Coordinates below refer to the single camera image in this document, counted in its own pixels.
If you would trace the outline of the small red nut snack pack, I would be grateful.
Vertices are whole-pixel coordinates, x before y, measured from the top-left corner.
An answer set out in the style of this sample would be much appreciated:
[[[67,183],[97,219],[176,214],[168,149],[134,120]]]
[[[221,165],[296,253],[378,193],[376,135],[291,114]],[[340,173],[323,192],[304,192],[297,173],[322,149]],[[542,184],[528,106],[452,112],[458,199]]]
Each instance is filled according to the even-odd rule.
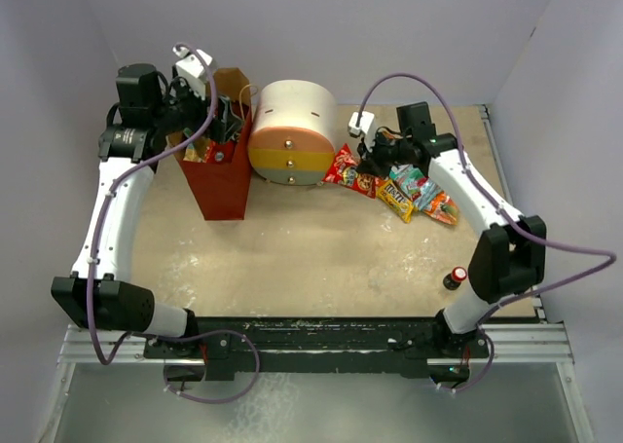
[[[337,152],[332,164],[325,173],[322,182],[341,185],[367,198],[376,197],[377,180],[373,175],[358,170],[359,160],[344,144]]]

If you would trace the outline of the red Doritos chip bag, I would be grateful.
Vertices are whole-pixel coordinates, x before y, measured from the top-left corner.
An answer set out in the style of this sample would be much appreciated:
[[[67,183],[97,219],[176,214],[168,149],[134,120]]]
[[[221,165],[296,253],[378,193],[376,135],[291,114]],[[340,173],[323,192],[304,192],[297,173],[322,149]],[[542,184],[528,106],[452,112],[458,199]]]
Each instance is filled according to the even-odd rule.
[[[205,150],[202,153],[202,161],[207,164],[222,165],[228,163],[233,154],[233,147],[230,142],[218,143],[207,139]]]

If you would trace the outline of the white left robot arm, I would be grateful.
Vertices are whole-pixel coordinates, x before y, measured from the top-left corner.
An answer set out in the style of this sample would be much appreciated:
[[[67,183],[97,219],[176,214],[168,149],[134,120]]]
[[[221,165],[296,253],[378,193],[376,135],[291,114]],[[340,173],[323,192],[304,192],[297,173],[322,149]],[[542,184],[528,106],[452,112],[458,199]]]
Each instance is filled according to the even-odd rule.
[[[151,290],[129,283],[140,207],[158,162],[170,152],[168,135],[205,131],[225,103],[223,70],[194,76],[180,63],[167,79],[154,65],[120,68],[118,100],[99,137],[99,186],[83,248],[67,277],[55,277],[51,294],[79,327],[92,334],[118,330],[165,337],[179,357],[200,347],[192,312],[156,301]]]

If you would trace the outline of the gold foil snack bag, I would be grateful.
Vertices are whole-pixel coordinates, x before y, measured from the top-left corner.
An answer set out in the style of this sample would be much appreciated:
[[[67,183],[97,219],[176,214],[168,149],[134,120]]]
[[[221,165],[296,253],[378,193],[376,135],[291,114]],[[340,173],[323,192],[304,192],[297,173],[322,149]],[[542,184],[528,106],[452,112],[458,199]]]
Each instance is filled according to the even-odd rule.
[[[184,150],[183,160],[192,163],[205,163],[209,152],[209,139],[201,135]]]

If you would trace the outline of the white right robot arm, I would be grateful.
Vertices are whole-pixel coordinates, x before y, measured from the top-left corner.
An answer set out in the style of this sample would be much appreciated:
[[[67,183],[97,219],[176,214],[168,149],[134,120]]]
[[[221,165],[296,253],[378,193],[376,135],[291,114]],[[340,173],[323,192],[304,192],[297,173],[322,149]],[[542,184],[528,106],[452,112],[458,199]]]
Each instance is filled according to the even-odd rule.
[[[444,356],[455,356],[467,345],[467,335],[499,301],[519,296],[544,278],[545,222],[525,216],[478,172],[459,150],[451,133],[439,134],[427,103],[400,106],[398,131],[383,131],[374,114],[355,112],[348,132],[358,139],[363,172],[387,177],[395,166],[421,170],[458,206],[478,238],[467,267],[466,289],[437,315],[439,328],[433,346]]]

